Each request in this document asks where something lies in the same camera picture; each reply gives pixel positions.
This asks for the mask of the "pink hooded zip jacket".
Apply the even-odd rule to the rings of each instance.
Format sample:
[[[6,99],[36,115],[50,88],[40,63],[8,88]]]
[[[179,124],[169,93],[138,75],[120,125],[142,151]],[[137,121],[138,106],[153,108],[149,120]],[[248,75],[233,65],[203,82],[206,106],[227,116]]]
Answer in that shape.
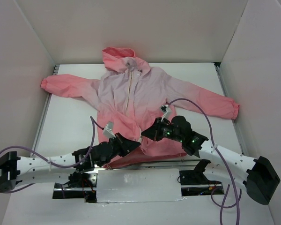
[[[115,157],[108,166],[122,167],[186,156],[181,144],[169,139],[154,142],[141,136],[156,118],[160,107],[170,104],[208,116],[232,119],[233,102],[229,98],[182,81],[160,67],[151,67],[129,48],[103,49],[107,69],[101,79],[86,79],[70,74],[52,75],[41,82],[45,91],[64,98],[83,98],[97,110],[97,122],[114,123],[113,131],[140,142],[125,157]]]

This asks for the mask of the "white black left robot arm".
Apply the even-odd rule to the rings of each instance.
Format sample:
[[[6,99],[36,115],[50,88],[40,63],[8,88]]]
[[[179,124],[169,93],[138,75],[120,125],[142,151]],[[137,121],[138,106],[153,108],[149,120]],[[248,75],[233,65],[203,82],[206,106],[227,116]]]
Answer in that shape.
[[[102,167],[116,156],[124,157],[139,146],[140,142],[116,133],[107,142],[55,157],[22,157],[9,150],[0,157],[0,193],[16,192],[21,185],[35,183],[68,183],[77,187],[82,183],[81,173]]]

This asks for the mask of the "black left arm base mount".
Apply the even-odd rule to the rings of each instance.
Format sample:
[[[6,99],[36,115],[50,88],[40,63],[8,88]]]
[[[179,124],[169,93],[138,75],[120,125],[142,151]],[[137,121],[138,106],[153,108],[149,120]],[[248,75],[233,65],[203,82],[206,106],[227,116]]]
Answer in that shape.
[[[97,173],[74,172],[68,177],[68,182],[66,184],[70,188],[77,188],[77,187],[95,188],[97,185]]]

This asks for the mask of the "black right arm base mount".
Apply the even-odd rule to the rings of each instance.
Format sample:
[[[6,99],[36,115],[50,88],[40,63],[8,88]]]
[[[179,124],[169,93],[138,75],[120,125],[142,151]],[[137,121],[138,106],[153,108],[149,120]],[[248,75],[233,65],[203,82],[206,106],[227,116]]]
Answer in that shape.
[[[203,174],[205,168],[211,161],[202,159],[200,160],[193,170],[179,171],[177,178],[178,183],[181,185],[206,185],[210,184],[210,181]]]

